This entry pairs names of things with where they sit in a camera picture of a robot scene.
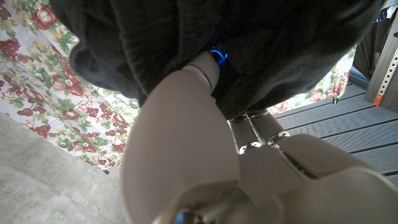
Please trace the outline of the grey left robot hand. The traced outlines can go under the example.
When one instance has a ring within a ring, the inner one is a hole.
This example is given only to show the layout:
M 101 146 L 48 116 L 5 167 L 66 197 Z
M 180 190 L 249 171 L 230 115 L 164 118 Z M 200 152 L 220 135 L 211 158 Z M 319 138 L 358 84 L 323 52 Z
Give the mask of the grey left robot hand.
M 167 76 L 129 133 L 122 164 L 131 223 L 396 223 L 397 189 L 268 113 L 228 122 L 211 96 L 217 50 Z

